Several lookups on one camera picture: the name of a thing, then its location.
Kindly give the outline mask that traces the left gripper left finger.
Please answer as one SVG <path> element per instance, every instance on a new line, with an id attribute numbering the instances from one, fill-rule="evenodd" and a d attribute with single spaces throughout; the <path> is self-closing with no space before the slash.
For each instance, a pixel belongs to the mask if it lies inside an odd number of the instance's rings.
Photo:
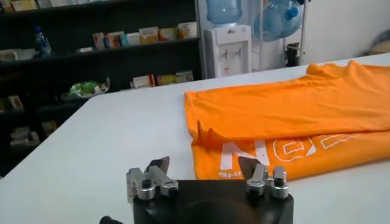
<path id="1" fill-rule="evenodd" d="M 179 194 L 179 182 L 167 176 L 170 157 L 152 160 L 145 171 L 131 168 L 126 173 L 127 200 L 129 203 L 138 197 L 140 200 L 153 200 L 157 194 L 176 198 Z"/>

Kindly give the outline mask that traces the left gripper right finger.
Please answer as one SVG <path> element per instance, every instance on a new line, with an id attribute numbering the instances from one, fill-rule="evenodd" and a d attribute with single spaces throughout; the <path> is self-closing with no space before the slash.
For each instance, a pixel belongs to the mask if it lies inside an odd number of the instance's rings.
<path id="1" fill-rule="evenodd" d="M 238 157 L 238 164 L 246 182 L 246 192 L 256 197 L 262 196 L 266 189 L 272 197 L 286 199 L 289 195 L 287 171 L 283 166 L 277 166 L 269 176 L 268 168 L 257 159 Z"/>

